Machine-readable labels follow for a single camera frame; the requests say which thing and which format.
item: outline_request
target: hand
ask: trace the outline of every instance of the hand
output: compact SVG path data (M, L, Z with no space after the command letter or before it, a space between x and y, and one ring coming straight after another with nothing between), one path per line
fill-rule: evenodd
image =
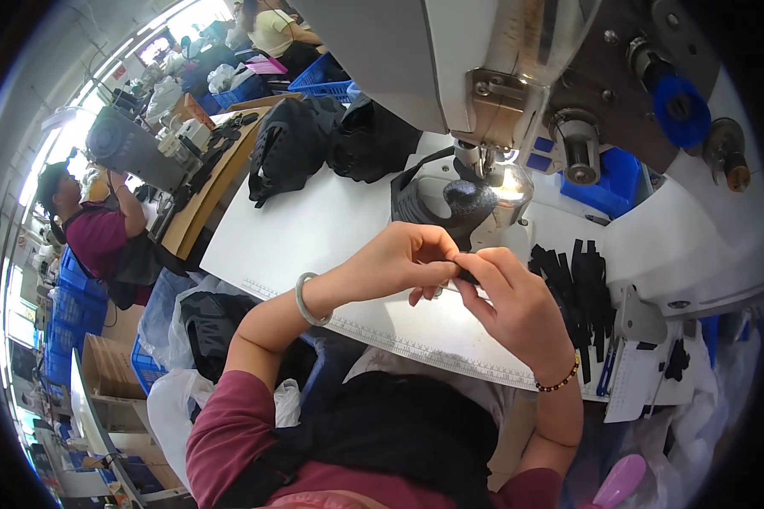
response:
M476 277L492 305L466 281L454 280L464 306L496 341L523 361L541 385L560 383L574 365L574 348L546 283L506 248L452 258Z
M117 173L115 171L107 170L107 182L110 184L113 192L119 190L124 185L124 181L128 178L128 173Z
M457 254L444 228L396 221L323 280L340 296L337 306L416 288L410 295L414 305L423 294L432 298L440 284L458 275L455 263L442 261Z

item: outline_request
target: woman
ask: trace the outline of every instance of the woman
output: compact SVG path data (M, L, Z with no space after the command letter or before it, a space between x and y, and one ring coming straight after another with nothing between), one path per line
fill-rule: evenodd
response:
M282 9L282 0L244 0L239 19L252 44L275 57L294 80L320 57L317 46L323 42Z
M493 386L482 380L452 375L463 381L446 383L396 369L373 371L366 359L326 409L295 428L273 429L280 358L312 322L322 323L349 302L408 288L416 305L455 278L459 267L491 300L455 280L465 307L532 369L542 388L534 434L499 493L486 488L486 463L499 432L498 415L474 401ZM201 509L556 506L580 441L582 402L577 357L543 280L505 248L460 253L440 227L394 222L341 266L301 281L299 291L267 300L244 317L216 392L195 421L187 475ZM477 396L457 390L465 385L464 392L477 385Z
M146 305L165 267L187 276L179 259L148 238L142 205L124 185L126 174L108 171L112 194L81 201L80 183L67 165L65 160L45 167L37 179L37 201L49 215L54 237L70 246L87 275L107 283L107 294L120 309Z

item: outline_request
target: maroon shirt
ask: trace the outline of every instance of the maroon shirt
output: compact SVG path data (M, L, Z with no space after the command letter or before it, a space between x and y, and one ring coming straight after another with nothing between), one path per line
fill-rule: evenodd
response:
M104 202L84 201L82 205L104 205ZM108 281L112 279L127 243L124 214L111 209L89 210L71 222L65 237L68 246L91 275ZM151 286L138 286L133 303L146 305L152 291Z
M186 474L199 509L212 507L218 496L256 454L275 441L275 401L263 382L247 372L226 372L198 415L186 443ZM548 468L512 477L489 497L496 509L551 509L563 480ZM448 497L409 483L397 475L359 472L309 461L295 482L272 495L306 491L346 490L363 494L392 509L454 509Z

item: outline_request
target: yellow shirt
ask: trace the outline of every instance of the yellow shirt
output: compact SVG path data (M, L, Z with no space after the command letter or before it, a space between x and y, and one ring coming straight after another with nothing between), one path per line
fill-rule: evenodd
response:
M249 38L258 50L275 58L281 57L294 40L283 33L283 29L290 23L294 23L294 20L283 11L261 12L255 17L255 28L249 33Z

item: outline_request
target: sewing machine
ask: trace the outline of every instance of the sewing machine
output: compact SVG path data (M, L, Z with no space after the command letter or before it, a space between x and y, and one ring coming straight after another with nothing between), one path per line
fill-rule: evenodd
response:
M617 147L666 179L604 229L613 303L621 308L633 293L643 311L667 319L764 298L764 173L753 132L678 2L297 0L295 8L363 93L419 129L452 134L456 171L446 179L498 196L472 233L489 239L481 245L523 227L528 172L593 186L601 152ZM419 173L437 178L445 164Z

